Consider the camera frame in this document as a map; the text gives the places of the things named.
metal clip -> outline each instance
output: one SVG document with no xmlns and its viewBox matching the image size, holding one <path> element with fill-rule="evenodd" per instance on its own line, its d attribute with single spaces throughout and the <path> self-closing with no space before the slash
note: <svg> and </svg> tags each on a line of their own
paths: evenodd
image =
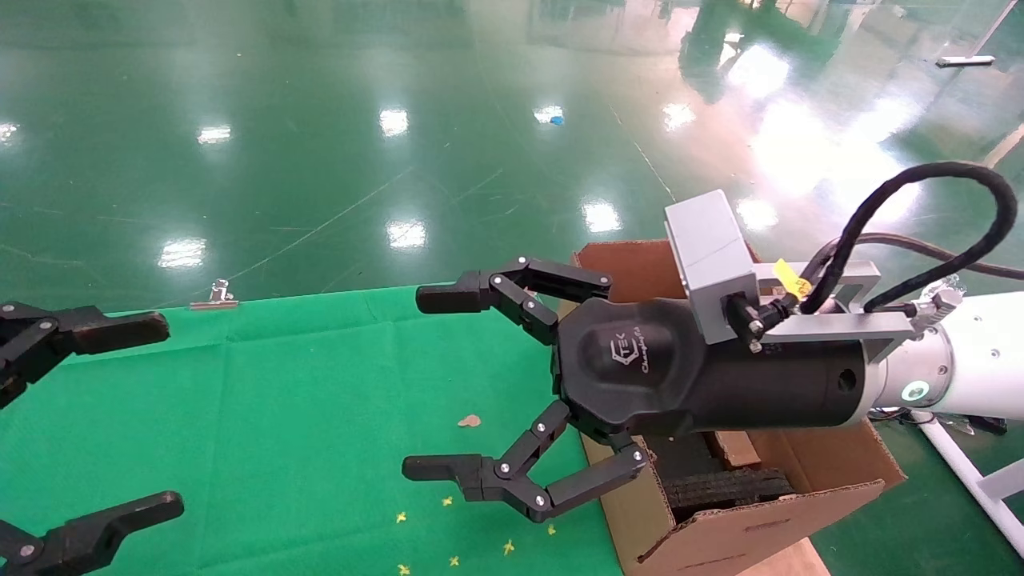
<svg viewBox="0 0 1024 576">
<path fill-rule="evenodd" d="M 234 299 L 234 294 L 227 291 L 227 281 L 218 278 L 210 290 L 210 301 L 193 302 L 188 304 L 188 310 L 226 310 L 239 307 L 239 301 Z"/>
</svg>

dark object in box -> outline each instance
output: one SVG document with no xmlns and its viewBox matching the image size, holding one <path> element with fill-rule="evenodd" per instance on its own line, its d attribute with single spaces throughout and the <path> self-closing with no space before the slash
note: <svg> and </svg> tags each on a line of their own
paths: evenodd
<svg viewBox="0 0 1024 576">
<path fill-rule="evenodd" d="M 654 471 L 677 523 L 701 510 L 769 502 L 793 494 L 785 475 L 777 468 L 726 470 L 709 446 L 715 442 L 713 435 L 644 437 L 644 442 L 654 454 Z"/>
<path fill-rule="evenodd" d="M 662 489 L 677 523 L 710 509 L 777 500 L 793 494 L 793 487 L 778 468 L 738 469 L 662 480 Z"/>
</svg>

glossy floor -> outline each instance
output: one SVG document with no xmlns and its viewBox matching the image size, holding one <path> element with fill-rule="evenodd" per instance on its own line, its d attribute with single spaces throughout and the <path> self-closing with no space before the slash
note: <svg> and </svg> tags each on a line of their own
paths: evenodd
<svg viewBox="0 0 1024 576">
<path fill-rule="evenodd" d="M 765 257 L 806 258 L 901 167 L 1024 184 L 1024 6 L 984 44 L 993 67 L 933 65 L 1005 7 L 3 2 L 0 292 L 122 311 L 218 277 L 242 299 L 443 281 L 664 236 L 665 205 L 718 188 Z M 963 249 L 984 196 L 908 187 L 872 227 Z M 926 263 L 862 251 L 890 280 Z M 918 431 L 888 427 L 911 482 L 817 538 L 834 573 L 1024 570 Z M 983 468 L 1024 455 L 1020 429 L 966 442 Z"/>
</svg>

green mat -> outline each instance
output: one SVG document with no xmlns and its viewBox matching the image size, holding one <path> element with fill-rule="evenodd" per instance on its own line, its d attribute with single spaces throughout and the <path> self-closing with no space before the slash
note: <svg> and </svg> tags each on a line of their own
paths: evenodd
<svg viewBox="0 0 1024 576">
<path fill-rule="evenodd" d="M 72 358 L 0 414 L 0 518 L 42 534 L 180 492 L 108 576 L 621 574 L 596 502 L 549 535 L 401 477 L 409 454 L 500 455 L 552 400 L 547 348 L 498 313 L 427 317 L 398 288 L 167 318 L 167 342 Z M 585 463 L 569 431 L 532 476 Z"/>
</svg>

yellow tag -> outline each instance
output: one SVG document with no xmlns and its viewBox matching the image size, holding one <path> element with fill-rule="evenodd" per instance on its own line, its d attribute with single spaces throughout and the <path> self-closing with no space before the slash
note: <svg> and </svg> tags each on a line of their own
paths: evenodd
<svg viewBox="0 0 1024 576">
<path fill-rule="evenodd" d="M 782 287 L 785 288 L 786 292 L 801 299 L 806 298 L 811 293 L 811 283 L 797 276 L 793 266 L 787 264 L 782 258 L 779 258 L 771 270 L 775 273 L 775 278 L 782 283 Z"/>
</svg>

